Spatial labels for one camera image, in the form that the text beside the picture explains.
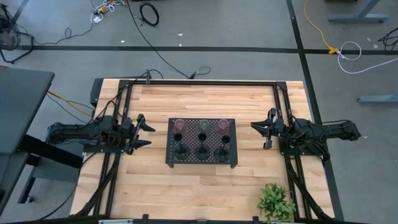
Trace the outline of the dark grey side table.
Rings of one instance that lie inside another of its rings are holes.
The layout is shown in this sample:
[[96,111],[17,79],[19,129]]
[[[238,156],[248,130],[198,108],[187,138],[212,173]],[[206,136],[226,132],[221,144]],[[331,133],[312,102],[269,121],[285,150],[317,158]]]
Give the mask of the dark grey side table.
[[28,135],[54,78],[52,72],[0,68],[0,216],[33,154],[79,168],[83,158]]

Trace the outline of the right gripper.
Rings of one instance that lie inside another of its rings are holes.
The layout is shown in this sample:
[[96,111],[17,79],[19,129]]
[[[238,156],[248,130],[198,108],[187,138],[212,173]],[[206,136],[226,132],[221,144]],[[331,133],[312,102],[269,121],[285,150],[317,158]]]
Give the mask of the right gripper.
[[270,149],[272,147],[271,136],[279,136],[284,132],[284,120],[276,119],[274,121],[276,113],[277,110],[275,108],[271,108],[268,111],[266,120],[251,122],[252,128],[261,134],[262,137],[266,138],[264,149]]

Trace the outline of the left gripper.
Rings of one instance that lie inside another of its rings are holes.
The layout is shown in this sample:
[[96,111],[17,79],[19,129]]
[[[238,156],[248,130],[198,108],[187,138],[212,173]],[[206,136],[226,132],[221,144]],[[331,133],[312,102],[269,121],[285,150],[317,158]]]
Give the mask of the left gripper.
[[146,119],[143,114],[139,114],[137,117],[137,124],[134,125],[130,118],[126,118],[122,122],[122,133],[123,137],[127,139],[128,143],[124,148],[126,154],[131,155],[135,149],[140,147],[150,145],[152,142],[147,140],[139,139],[138,132],[139,130],[147,131],[147,132],[156,132],[156,130],[146,124]]

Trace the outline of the green plant in white pot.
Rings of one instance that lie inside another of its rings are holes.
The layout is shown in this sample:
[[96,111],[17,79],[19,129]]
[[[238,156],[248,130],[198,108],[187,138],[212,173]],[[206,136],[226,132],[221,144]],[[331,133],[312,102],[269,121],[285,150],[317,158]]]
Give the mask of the green plant in white pot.
[[289,191],[283,185],[266,184],[261,188],[261,196],[257,203],[260,216],[266,224],[294,222],[296,204],[289,198]]

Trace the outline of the pale green glass candle holder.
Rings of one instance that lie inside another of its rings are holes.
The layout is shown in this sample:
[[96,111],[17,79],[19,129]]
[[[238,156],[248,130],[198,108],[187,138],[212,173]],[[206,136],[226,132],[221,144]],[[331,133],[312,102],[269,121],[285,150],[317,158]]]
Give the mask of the pale green glass candle holder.
[[206,119],[200,120],[198,130],[201,133],[208,134],[211,131],[210,122]]

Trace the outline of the grey desk leg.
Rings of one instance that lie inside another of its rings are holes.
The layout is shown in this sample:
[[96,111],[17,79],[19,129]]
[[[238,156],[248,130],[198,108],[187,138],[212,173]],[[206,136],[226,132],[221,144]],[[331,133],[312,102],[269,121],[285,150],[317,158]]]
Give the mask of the grey desk leg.
[[353,14],[330,14],[330,22],[359,22],[359,23],[383,23],[390,17],[388,14],[372,14],[372,9],[380,0],[366,0],[364,6]]

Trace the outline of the tall black candlestick holder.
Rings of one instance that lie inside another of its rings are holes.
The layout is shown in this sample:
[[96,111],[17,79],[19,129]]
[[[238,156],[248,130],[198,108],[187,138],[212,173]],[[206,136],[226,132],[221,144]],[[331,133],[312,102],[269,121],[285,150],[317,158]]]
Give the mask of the tall black candlestick holder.
[[228,135],[224,135],[221,137],[222,145],[215,150],[215,158],[220,161],[224,162],[229,159],[229,151],[227,149],[227,144],[230,142],[230,138]]
[[205,144],[207,135],[200,133],[198,135],[199,145],[195,149],[195,155],[199,160],[206,160],[210,155],[210,148]]
[[174,135],[174,140],[177,142],[177,146],[175,148],[175,156],[180,160],[185,160],[189,157],[190,150],[187,146],[183,144],[182,138],[183,136],[181,133],[176,133]]

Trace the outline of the grey desk foot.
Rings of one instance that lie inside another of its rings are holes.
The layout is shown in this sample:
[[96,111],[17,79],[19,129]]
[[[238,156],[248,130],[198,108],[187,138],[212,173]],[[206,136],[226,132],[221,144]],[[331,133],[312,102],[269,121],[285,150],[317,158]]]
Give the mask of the grey desk foot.
[[398,103],[398,95],[366,95],[358,98],[358,103]]

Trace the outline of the black perforated metal riser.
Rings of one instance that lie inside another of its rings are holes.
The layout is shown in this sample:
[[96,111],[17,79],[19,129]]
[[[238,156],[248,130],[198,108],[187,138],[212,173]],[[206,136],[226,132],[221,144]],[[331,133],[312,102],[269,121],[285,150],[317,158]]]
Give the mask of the black perforated metal riser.
[[[180,160],[175,156],[175,148],[177,142],[174,140],[174,121],[176,119],[183,119],[187,125],[188,131],[185,135],[182,135],[182,142],[190,150],[190,155],[185,160]],[[201,133],[198,130],[200,120],[206,119],[210,122],[211,131],[206,134],[207,139],[205,144],[210,148],[210,155],[206,160],[199,160],[195,155],[195,149],[199,145],[198,135]],[[227,119],[230,122],[229,125],[229,138],[230,142],[227,144],[229,151],[229,159],[224,162],[220,162],[215,158],[215,150],[222,145],[221,137],[215,132],[215,126],[221,119]],[[170,118],[168,121],[167,130],[167,147],[165,154],[165,163],[169,167],[173,167],[175,164],[221,164],[229,165],[231,168],[235,168],[238,164],[238,149],[237,149],[237,137],[236,137],[236,122],[231,118]]]

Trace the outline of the black aluminium rig frame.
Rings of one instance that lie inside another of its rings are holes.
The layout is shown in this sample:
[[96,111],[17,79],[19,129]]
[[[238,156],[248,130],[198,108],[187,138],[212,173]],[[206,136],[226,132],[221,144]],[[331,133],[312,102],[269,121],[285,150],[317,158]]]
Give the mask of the black aluminium rig frame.
[[[120,86],[106,79],[98,111],[143,114],[152,127],[140,132],[149,145],[123,154],[114,187],[107,187],[96,206],[98,213],[135,222],[147,218],[209,223],[256,223],[262,220],[257,203],[268,183],[288,185],[285,160],[277,142],[268,150],[251,122],[262,121],[273,107],[282,114],[312,117],[304,85],[287,81],[286,89],[274,81],[153,80],[139,82],[123,93],[119,107],[112,104]],[[176,164],[165,162],[170,118],[233,118],[236,122],[238,164]]]

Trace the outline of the silver metal bar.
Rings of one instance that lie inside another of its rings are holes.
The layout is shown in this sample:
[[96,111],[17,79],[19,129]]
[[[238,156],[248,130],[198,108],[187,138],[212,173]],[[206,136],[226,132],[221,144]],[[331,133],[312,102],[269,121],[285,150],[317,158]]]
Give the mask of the silver metal bar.
[[99,220],[98,224],[134,224],[134,219]]

